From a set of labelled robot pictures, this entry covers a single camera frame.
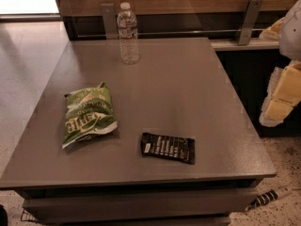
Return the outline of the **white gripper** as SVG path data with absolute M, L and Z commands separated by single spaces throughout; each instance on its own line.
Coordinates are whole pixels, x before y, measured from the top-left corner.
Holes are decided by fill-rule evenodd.
M 301 102 L 301 62 L 298 61 L 301 60 L 301 0 L 284 18 L 264 29 L 259 38 L 279 41 L 280 53 L 292 60 L 284 69 L 275 67 L 261 106 L 260 124 L 275 127 Z

